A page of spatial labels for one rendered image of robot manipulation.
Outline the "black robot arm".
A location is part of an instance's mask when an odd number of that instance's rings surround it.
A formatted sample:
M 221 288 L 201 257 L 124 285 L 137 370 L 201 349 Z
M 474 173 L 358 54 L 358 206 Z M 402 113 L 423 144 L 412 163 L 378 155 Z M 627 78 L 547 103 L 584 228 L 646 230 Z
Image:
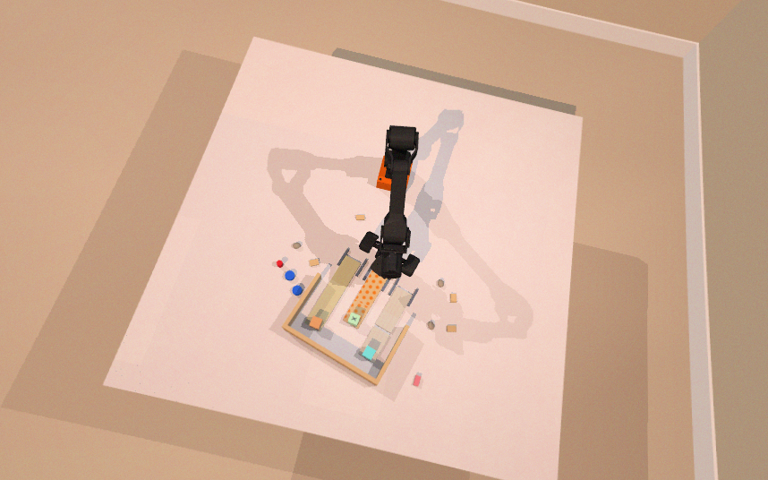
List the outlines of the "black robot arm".
M 384 226 L 381 225 L 380 254 L 371 265 L 371 270 L 384 279 L 402 277 L 401 253 L 407 253 L 410 247 L 411 231 L 404 214 L 405 193 L 418 142 L 416 127 L 391 125 L 387 130 L 384 167 L 387 169 L 385 177 L 391 179 L 389 212 L 384 218 Z M 411 155 L 408 150 L 414 148 Z

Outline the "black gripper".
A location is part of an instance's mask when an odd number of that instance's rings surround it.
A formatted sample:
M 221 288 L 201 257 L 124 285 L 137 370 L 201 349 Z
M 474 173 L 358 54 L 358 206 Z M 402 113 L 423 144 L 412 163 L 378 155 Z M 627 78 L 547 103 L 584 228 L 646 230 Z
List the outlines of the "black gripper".
M 377 240 L 378 238 L 379 236 L 372 233 L 371 231 L 367 232 L 363 237 L 363 240 L 360 242 L 359 248 L 366 253 L 370 253 L 370 250 L 372 249 L 372 247 L 378 249 L 375 255 L 375 258 L 377 258 L 378 255 L 380 254 L 380 241 Z M 404 259 L 404 258 L 402 259 L 402 273 L 404 273 L 408 277 L 412 277 L 419 262 L 420 262 L 419 258 L 417 258 L 412 254 L 409 254 L 407 259 Z

